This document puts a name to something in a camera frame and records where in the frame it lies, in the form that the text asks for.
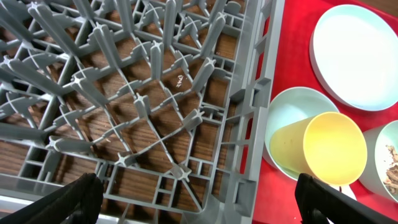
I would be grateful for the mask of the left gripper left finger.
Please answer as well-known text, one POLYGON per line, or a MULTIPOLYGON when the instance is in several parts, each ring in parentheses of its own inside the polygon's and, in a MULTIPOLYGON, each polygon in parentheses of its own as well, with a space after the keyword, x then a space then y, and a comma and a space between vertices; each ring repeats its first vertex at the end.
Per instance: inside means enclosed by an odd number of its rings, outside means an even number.
POLYGON ((103 203, 104 185, 94 173, 52 192, 1 219, 4 224, 95 224, 103 203))

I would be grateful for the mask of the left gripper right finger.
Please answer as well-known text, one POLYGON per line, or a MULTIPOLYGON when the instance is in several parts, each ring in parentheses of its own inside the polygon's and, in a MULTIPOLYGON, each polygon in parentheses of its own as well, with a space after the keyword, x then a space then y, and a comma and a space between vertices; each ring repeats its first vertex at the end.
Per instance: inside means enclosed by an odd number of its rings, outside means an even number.
POLYGON ((295 199, 303 224, 397 224, 395 220, 305 173, 298 177, 295 199))

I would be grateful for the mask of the yellow plastic cup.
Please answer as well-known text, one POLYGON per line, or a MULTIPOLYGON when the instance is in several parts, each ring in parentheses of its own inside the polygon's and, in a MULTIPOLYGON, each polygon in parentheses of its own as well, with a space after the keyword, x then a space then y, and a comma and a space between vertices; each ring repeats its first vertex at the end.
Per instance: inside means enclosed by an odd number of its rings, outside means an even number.
POLYGON ((278 129, 269 146, 278 166, 335 186, 355 182, 368 157, 358 125, 345 114, 332 111, 278 129))

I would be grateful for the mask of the light green bowl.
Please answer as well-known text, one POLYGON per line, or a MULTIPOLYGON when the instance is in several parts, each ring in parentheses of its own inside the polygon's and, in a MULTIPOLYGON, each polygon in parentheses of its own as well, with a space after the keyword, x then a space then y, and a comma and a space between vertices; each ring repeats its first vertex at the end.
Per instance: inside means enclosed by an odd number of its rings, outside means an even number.
POLYGON ((397 147, 397 121, 367 130, 363 135, 368 158, 359 181, 371 192, 397 203, 397 196, 392 195, 382 182, 387 171, 386 145, 397 147))
POLYGON ((320 113, 339 109, 323 93, 313 88, 296 86, 280 92, 270 102, 264 138, 263 159, 288 178, 296 181, 299 173, 278 165, 271 156, 270 141, 272 135, 280 128, 318 115, 320 113))

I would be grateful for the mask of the food scraps rice and nuts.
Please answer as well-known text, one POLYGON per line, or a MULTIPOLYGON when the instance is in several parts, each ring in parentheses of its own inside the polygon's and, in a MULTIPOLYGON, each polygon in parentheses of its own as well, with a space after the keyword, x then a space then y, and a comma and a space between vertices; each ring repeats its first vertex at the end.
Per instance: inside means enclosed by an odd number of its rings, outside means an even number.
POLYGON ((386 148, 392 161, 387 161, 388 168, 383 183, 392 195, 397 195, 397 151, 394 146, 386 145, 386 148))

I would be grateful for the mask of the red serving tray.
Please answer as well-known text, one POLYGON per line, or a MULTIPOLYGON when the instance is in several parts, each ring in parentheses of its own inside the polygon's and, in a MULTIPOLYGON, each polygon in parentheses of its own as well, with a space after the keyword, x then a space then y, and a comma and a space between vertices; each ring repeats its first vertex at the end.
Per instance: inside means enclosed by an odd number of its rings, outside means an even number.
MULTIPOLYGON (((341 1, 286 0, 271 96, 294 87, 306 86, 323 92, 309 59, 310 36, 320 16, 341 1)), ((363 130, 376 128, 397 119, 397 106, 369 112, 334 102, 363 130)), ((253 223, 300 223, 294 197, 295 181, 266 161, 261 163, 253 223)))

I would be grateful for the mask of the light blue plate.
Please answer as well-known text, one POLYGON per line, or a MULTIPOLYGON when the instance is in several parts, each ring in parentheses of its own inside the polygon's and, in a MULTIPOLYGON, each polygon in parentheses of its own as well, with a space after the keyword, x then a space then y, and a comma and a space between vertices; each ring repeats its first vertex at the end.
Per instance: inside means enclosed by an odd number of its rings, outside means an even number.
POLYGON ((397 103, 397 34, 369 9, 342 4, 324 12, 309 53, 318 81, 339 102, 365 111, 397 103))

